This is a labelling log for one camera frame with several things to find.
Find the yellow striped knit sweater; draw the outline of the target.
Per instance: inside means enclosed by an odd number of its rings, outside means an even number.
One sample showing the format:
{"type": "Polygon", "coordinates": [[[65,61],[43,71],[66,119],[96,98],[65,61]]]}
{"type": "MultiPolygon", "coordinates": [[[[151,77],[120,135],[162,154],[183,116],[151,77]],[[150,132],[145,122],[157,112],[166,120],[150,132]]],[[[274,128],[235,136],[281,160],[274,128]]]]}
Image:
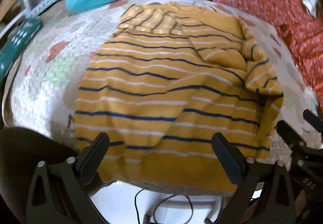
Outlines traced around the yellow striped knit sweater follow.
{"type": "Polygon", "coordinates": [[[239,18],[171,2],[131,5],[80,82],[80,148],[110,139],[102,181],[234,192],[211,147],[220,132],[264,160],[284,94],[239,18]]]}

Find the heart patterned quilted blanket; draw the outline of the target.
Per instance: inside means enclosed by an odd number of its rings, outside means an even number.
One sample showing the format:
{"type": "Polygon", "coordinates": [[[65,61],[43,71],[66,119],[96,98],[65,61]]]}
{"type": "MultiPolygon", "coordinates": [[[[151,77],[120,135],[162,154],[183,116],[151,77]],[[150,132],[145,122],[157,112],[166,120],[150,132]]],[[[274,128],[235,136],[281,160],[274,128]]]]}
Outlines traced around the heart patterned quilted blanket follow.
{"type": "Polygon", "coordinates": [[[274,27],[238,9],[206,0],[122,0],[85,13],[70,13],[63,1],[43,13],[43,28],[12,65],[2,98],[7,127],[25,127],[74,148],[74,104],[77,87],[96,50],[116,31],[120,16],[133,4],[195,5],[225,16],[235,15],[250,28],[265,50],[284,91],[280,119],[307,145],[322,147],[321,135],[303,119],[316,110],[314,93],[295,67],[287,46],[274,27]]]}

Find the red floral bedsheet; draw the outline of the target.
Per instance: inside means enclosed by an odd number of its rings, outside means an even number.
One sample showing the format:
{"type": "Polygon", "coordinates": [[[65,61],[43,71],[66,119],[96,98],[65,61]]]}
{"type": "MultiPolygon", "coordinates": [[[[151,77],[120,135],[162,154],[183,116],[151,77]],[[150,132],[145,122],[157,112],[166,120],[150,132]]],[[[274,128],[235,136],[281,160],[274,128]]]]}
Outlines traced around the red floral bedsheet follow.
{"type": "Polygon", "coordinates": [[[305,83],[322,105],[322,18],[314,18],[301,0],[212,0],[275,26],[305,83]]]}

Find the dark green cardboard box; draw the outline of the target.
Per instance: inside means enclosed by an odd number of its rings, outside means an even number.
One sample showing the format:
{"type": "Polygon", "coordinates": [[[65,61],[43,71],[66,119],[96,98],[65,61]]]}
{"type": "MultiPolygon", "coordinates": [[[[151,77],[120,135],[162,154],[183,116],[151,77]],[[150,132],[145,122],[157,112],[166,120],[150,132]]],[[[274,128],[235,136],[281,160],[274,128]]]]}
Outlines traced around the dark green cardboard box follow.
{"type": "Polygon", "coordinates": [[[1,83],[8,75],[18,56],[26,48],[37,32],[41,30],[43,21],[40,18],[29,18],[23,21],[18,30],[1,49],[1,83]]]}

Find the light blue dotted box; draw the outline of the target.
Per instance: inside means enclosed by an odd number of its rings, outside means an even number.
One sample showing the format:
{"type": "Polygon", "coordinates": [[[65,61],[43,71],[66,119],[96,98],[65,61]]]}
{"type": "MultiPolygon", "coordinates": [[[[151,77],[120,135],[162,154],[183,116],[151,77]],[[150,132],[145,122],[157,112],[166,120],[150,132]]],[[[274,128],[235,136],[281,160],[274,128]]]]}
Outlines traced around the light blue dotted box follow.
{"type": "Polygon", "coordinates": [[[59,0],[43,0],[36,7],[34,7],[27,15],[26,18],[39,17],[44,11],[49,9],[53,4],[59,0]]]}

